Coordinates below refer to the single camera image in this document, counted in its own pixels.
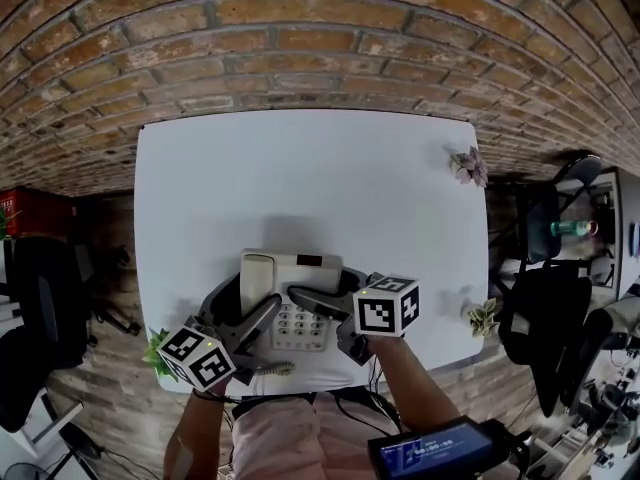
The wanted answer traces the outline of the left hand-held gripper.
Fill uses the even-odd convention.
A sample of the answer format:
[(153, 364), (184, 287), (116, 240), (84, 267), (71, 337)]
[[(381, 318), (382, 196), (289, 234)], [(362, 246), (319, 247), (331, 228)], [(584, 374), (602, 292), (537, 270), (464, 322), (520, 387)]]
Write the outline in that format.
[[(242, 342), (253, 343), (265, 333), (281, 306), (282, 297), (275, 293), (253, 308), (243, 321)], [(199, 391), (210, 391), (230, 377), (249, 385), (256, 375), (255, 365), (249, 357), (230, 354), (208, 326), (238, 324), (241, 317), (240, 274), (236, 273), (205, 297), (200, 319), (188, 317), (161, 341), (156, 351), (171, 373)]]

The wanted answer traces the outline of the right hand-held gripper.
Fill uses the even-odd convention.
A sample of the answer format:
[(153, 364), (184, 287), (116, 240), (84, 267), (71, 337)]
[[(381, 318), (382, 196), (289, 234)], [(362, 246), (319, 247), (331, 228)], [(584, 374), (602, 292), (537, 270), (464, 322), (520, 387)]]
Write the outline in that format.
[(305, 311), (328, 319), (346, 319), (336, 329), (338, 349), (359, 366), (372, 355), (370, 337), (403, 337), (420, 316), (417, 279), (387, 275), (365, 286), (367, 279), (367, 274), (344, 267), (341, 294), (305, 287), (287, 289), (291, 302)]

